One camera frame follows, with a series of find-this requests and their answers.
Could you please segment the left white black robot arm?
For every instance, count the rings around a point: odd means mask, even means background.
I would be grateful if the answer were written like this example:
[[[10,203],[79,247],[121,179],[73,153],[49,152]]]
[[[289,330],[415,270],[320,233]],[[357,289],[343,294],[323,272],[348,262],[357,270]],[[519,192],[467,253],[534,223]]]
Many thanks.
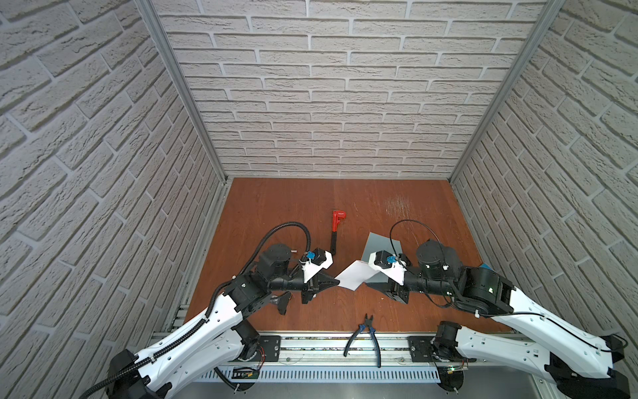
[[[291,227],[306,237],[300,259],[294,260],[285,244],[264,248],[275,233]],[[268,304],[285,314],[292,293],[299,292],[307,304],[339,284],[326,272],[333,263],[332,252],[311,245],[304,224],[291,221],[272,228],[240,272],[214,290],[204,311],[137,353],[118,353],[111,359],[107,378],[81,397],[103,391],[109,398],[171,398],[202,373],[226,362],[252,357],[262,361],[259,333],[249,317]]]

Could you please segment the pink white letter card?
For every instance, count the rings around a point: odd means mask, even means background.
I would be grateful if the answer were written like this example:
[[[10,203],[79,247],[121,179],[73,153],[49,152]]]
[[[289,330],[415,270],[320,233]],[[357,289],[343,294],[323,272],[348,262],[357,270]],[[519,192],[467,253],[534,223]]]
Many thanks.
[[[380,270],[377,267],[372,267],[362,260],[356,260],[337,276],[338,286],[350,291],[356,291],[365,281],[379,273]]]

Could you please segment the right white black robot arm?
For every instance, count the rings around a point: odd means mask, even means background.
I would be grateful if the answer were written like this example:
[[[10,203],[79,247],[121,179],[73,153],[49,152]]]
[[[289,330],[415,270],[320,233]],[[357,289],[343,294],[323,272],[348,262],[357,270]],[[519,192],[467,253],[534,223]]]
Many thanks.
[[[523,341],[491,337],[443,321],[430,340],[432,360],[498,362],[552,382],[570,398],[630,397],[628,378],[614,367],[625,357],[624,338],[581,330],[493,269],[463,265],[456,251],[438,238],[421,244],[414,260],[391,249],[371,254],[367,264],[387,277],[372,284],[372,289],[390,299],[408,304],[412,293],[438,295],[445,299],[445,309],[491,319],[526,337]]]

